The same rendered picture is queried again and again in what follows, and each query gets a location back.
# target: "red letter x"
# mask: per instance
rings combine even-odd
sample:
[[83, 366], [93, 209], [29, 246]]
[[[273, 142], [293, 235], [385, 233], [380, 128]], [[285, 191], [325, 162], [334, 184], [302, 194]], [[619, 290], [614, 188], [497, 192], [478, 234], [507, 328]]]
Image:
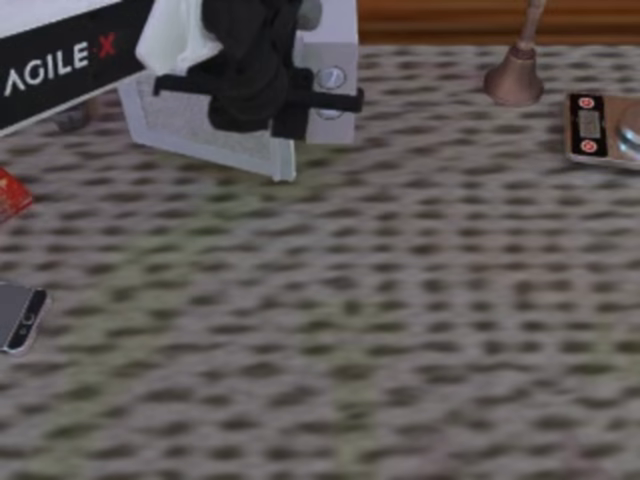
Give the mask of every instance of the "red letter x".
[[113, 41], [116, 39], [115, 33], [110, 33], [109, 35], [101, 35], [100, 36], [100, 58], [104, 58], [107, 55], [115, 55], [116, 51], [113, 48]]

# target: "digital scale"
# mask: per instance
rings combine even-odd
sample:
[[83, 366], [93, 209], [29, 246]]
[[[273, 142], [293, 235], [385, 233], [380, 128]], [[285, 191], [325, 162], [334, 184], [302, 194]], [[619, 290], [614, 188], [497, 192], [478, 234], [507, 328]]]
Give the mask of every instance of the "digital scale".
[[640, 99], [571, 93], [564, 110], [571, 161], [640, 170]]

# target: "red button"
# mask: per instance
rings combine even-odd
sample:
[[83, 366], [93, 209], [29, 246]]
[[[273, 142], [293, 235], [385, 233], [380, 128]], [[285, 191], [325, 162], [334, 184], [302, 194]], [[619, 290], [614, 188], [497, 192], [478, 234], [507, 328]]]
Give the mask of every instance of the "red button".
[[583, 152], [593, 153], [596, 150], [598, 150], [598, 145], [596, 145], [596, 142], [592, 140], [584, 140], [580, 144], [580, 148], [582, 149]]
[[593, 98], [582, 97], [580, 100], [578, 100], [578, 105], [580, 105], [582, 108], [593, 108], [596, 106], [596, 102], [593, 101]]

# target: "patterned tablecloth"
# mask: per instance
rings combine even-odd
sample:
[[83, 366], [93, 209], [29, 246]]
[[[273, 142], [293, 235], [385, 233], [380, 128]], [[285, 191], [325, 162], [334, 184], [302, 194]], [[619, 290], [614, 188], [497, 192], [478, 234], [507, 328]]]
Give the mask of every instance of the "patterned tablecloth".
[[541, 48], [524, 110], [479, 90], [504, 52], [365, 49], [357, 145], [292, 185], [132, 145], [113, 95], [3, 139], [37, 203], [0, 276], [55, 302], [0, 478], [640, 479], [640, 178], [568, 166], [560, 115], [640, 50]]

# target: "red package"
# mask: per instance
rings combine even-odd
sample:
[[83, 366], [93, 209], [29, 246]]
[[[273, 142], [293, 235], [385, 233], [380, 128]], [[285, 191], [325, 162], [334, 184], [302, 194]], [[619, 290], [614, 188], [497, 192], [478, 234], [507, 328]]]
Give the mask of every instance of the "red package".
[[33, 203], [33, 197], [15, 177], [0, 168], [0, 223], [4, 223]]

